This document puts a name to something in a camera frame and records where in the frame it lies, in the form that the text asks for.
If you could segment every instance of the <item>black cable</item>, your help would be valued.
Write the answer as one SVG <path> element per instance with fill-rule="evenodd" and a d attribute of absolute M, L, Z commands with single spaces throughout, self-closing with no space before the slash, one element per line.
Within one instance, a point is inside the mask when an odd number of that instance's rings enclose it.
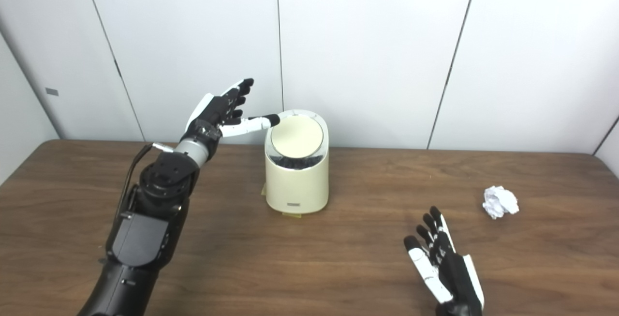
<path fill-rule="evenodd" d="M 127 172 L 127 177 L 126 179 L 124 179 L 124 186 L 122 187 L 122 193 L 120 194 L 120 201 L 118 201 L 118 208 L 117 208 L 117 213 L 115 215 L 115 218 L 118 217 L 118 211 L 120 210 L 120 207 L 122 203 L 124 202 L 123 200 L 127 195 L 127 189 L 129 188 L 129 184 L 131 183 L 131 176 L 133 175 L 133 169 L 135 168 L 137 163 L 140 162 L 142 157 L 144 157 L 144 155 L 146 155 L 146 153 L 150 151 L 151 148 L 153 148 L 152 143 L 146 144 L 142 148 L 142 150 L 140 150 L 140 152 L 137 153 L 137 155 L 133 158 L 133 161 L 131 162 L 131 166 L 129 167 L 129 171 Z"/>

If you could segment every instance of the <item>white wall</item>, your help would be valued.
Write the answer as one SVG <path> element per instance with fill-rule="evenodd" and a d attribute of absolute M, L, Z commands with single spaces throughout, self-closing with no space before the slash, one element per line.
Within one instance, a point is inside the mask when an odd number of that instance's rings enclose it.
<path fill-rule="evenodd" d="M 311 109 L 334 146 L 387 148 L 428 144 L 468 2 L 95 1 L 129 96 L 91 0 L 0 0 L 62 135 L 174 141 L 253 76 L 246 115 Z M 619 0 L 472 0 L 430 148 L 593 153 L 619 115 L 617 29 Z"/>
<path fill-rule="evenodd" d="M 0 30 L 62 137 L 142 140 L 91 0 L 0 0 Z"/>
<path fill-rule="evenodd" d="M 95 1 L 146 140 L 177 141 L 205 93 L 247 77 L 245 115 L 281 111 L 277 0 Z"/>
<path fill-rule="evenodd" d="M 619 0 L 472 0 L 430 148 L 593 153 L 617 63 Z"/>
<path fill-rule="evenodd" d="M 286 109 L 333 146 L 426 148 L 469 0 L 279 0 Z"/>
<path fill-rule="evenodd" d="M 604 143 L 595 153 L 613 173 L 619 177 L 619 128 L 612 129 Z"/>
<path fill-rule="evenodd" d="M 55 129 L 0 34 L 0 184 Z"/>

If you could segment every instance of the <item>cream trash can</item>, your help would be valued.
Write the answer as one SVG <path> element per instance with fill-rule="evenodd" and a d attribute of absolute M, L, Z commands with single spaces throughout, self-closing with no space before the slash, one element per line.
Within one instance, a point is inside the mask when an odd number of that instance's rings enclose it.
<path fill-rule="evenodd" d="M 329 131 L 318 114 L 288 110 L 265 140 L 266 199 L 273 210 L 306 214 L 329 199 Z"/>

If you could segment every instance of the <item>crumpled paper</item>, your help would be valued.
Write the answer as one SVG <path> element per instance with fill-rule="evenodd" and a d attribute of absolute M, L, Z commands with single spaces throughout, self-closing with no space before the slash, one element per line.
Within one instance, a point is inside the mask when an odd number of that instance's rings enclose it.
<path fill-rule="evenodd" d="M 491 186 L 486 189 L 482 206 L 492 219 L 501 218 L 505 213 L 514 214 L 520 210 L 514 193 L 502 186 Z"/>

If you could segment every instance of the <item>robotic arm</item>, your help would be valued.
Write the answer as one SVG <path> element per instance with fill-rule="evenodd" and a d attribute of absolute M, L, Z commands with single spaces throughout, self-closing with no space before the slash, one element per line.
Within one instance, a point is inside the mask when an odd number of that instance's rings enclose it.
<path fill-rule="evenodd" d="M 241 118 L 243 111 L 237 107 L 245 103 L 253 84 L 248 78 L 221 96 L 207 94 L 190 116 L 176 148 L 148 144 L 137 154 L 105 246 L 101 276 L 78 316 L 144 314 L 159 270 L 174 254 L 200 168 L 215 155 L 219 139 L 279 123 L 276 114 Z M 152 147 L 162 153 L 129 189 L 135 165 Z"/>
<path fill-rule="evenodd" d="M 424 215 L 424 226 L 417 233 L 427 248 L 414 236 L 404 238 L 415 267 L 434 294 L 437 316 L 482 316 L 484 292 L 470 255 L 456 253 L 454 243 L 442 213 L 432 206 Z"/>

